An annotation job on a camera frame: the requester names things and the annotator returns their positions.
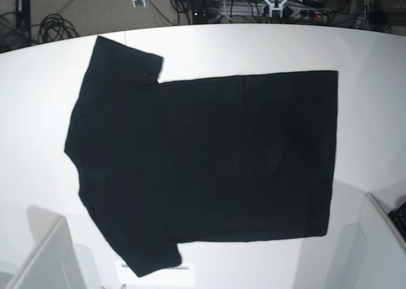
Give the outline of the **black T-shirt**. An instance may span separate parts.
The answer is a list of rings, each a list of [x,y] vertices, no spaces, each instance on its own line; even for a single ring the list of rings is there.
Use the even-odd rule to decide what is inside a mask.
[[[338,73],[159,83],[162,63],[98,37],[65,142],[83,205],[129,268],[176,267],[180,243],[324,236]]]

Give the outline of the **white slotted panel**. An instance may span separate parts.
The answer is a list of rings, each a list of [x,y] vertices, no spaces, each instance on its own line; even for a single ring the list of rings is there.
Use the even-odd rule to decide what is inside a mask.
[[[182,264],[137,276],[124,261],[115,261],[115,270],[119,282],[127,287],[193,287],[195,286],[195,267],[193,264]]]

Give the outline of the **grey partition left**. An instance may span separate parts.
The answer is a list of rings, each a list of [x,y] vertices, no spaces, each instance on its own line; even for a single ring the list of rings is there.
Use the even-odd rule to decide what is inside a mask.
[[[101,288],[91,250],[65,216],[38,206],[1,209],[1,288]]]

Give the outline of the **grey partition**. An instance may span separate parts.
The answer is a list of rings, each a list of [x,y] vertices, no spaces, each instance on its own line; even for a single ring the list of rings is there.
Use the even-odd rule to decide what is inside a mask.
[[[405,242],[377,200],[340,232],[326,288],[405,288]]]
[[[38,206],[1,209],[1,288],[101,288],[91,250],[65,216]]]

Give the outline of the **grey partition right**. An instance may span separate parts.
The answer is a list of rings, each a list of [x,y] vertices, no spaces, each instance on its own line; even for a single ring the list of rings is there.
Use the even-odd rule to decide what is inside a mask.
[[[340,232],[326,288],[405,288],[405,242],[377,200]]]

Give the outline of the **black keyboard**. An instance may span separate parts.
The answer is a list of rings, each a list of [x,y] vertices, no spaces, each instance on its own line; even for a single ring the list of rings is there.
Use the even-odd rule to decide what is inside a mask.
[[[406,239],[406,203],[402,204],[397,209],[392,210],[389,217],[393,224],[396,226],[398,232]]]

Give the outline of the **black stand post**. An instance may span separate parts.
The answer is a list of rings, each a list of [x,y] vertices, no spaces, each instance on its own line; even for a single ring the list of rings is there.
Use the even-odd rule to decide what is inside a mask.
[[[26,46],[32,45],[30,0],[15,0],[16,29]]]

